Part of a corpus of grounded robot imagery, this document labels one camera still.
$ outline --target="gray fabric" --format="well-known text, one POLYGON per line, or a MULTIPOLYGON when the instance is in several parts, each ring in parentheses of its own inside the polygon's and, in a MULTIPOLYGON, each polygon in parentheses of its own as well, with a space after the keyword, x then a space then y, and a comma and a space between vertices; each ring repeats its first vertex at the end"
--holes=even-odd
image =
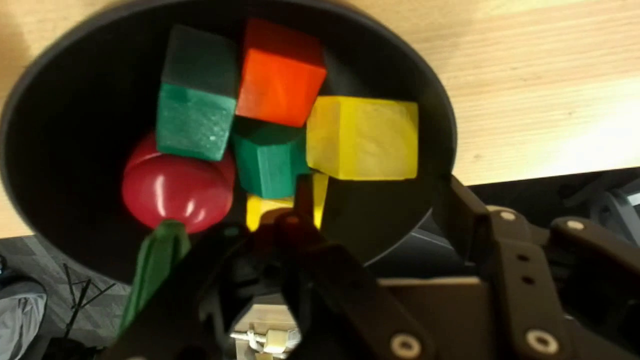
POLYGON ((45 295, 33 282, 15 282, 0 290, 0 360, 17 360, 37 334, 45 295))

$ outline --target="toy block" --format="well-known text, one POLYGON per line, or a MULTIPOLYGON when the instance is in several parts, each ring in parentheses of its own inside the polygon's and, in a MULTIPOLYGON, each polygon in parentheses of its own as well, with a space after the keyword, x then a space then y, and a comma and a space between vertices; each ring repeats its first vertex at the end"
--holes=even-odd
POLYGON ((316 38, 250 19, 236 114, 279 127, 303 127, 325 78, 316 38))
POLYGON ((303 131, 264 127, 234 137, 239 187, 262 199, 292 199, 297 175, 306 175, 303 131))
POLYGON ((416 179, 417 106, 320 96, 306 127, 306 163, 339 181, 416 179))
POLYGON ((239 85, 236 45, 176 27, 165 51, 155 114, 161 155, 221 161, 239 85))
MULTIPOLYGON (((313 226, 321 228, 327 177, 313 175, 311 189, 313 189, 313 226)), ((246 228, 250 233, 255 233, 260 228, 262 214, 266 214, 270 211, 278 211, 278 208, 293 208, 293 199, 268 201, 268 199, 260 199, 260 196, 250 195, 246 199, 246 228)))

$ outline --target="green handle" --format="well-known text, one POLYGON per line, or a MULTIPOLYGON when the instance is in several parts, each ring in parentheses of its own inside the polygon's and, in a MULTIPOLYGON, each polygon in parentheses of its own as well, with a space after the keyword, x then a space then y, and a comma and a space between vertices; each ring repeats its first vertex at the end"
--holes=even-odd
POLYGON ((192 249, 189 239, 186 236, 183 225, 180 223, 161 223, 140 246, 136 277, 132 293, 128 296, 120 333, 124 333, 146 302, 153 296, 159 285, 176 268, 176 264, 192 249))

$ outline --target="screw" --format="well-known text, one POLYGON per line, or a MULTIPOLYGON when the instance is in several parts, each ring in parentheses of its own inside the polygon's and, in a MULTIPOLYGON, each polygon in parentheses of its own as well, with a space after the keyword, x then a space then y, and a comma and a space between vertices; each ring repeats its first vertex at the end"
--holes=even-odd
POLYGON ((422 352, 422 344, 411 334, 395 334, 389 349, 398 359, 417 359, 422 352))
POLYGON ((515 220, 515 214, 514 213, 500 213, 500 218, 511 223, 511 220, 515 220))
POLYGON ((577 220, 568 220, 566 228, 579 233, 579 231, 583 231, 583 225, 577 220))
POLYGON ((547 334, 543 331, 535 331, 535 329, 525 333, 525 344, 532 350, 546 355, 546 357, 560 352, 558 340, 551 334, 547 334))

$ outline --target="black bowl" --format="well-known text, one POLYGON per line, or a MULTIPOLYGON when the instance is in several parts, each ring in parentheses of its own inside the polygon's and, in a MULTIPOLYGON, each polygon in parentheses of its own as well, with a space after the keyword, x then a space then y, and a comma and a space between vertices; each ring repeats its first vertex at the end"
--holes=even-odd
POLYGON ((125 213, 120 177, 133 144, 153 128, 168 35, 186 25, 239 41, 247 16, 321 41, 321 94, 417 103, 417 179, 332 181, 321 228, 362 263, 409 233, 449 181, 449 101, 429 67, 388 28, 320 0, 130 3, 62 36, 24 73, 1 114, 1 181, 29 228, 77 263, 128 282, 149 231, 125 213))

